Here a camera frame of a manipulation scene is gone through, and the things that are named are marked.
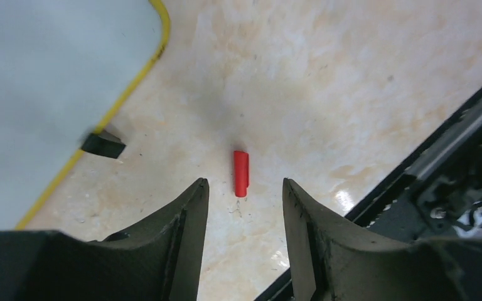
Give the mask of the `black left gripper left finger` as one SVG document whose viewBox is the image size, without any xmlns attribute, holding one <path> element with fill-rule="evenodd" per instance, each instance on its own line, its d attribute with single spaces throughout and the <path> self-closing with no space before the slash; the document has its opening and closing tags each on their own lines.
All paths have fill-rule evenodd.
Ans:
<svg viewBox="0 0 482 301">
<path fill-rule="evenodd" d="M 195 300 L 209 190 L 199 178 L 102 241 L 0 231 L 0 300 Z"/>
</svg>

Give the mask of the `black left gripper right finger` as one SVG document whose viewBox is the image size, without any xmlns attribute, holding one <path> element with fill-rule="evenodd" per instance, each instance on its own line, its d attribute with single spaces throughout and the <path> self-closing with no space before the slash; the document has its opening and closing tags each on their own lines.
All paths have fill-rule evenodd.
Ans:
<svg viewBox="0 0 482 301">
<path fill-rule="evenodd" d="M 296 300 L 482 300 L 482 238 L 404 243 L 371 232 L 283 181 Z"/>
</svg>

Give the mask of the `red marker cap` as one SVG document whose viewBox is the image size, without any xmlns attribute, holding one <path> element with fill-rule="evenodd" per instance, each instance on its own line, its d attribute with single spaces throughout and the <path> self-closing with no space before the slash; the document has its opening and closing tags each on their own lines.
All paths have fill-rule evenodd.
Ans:
<svg viewBox="0 0 482 301">
<path fill-rule="evenodd" d="M 240 150 L 233 152 L 233 179 L 236 197 L 245 198 L 249 188 L 249 154 Z"/>
</svg>

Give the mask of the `whiteboard with yellow rim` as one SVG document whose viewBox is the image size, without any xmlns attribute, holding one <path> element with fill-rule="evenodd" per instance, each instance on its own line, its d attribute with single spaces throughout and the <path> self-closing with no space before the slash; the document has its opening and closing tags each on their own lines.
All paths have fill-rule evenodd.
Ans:
<svg viewBox="0 0 482 301">
<path fill-rule="evenodd" d="M 29 222 L 169 32 L 161 1 L 0 1 L 0 230 Z"/>
</svg>

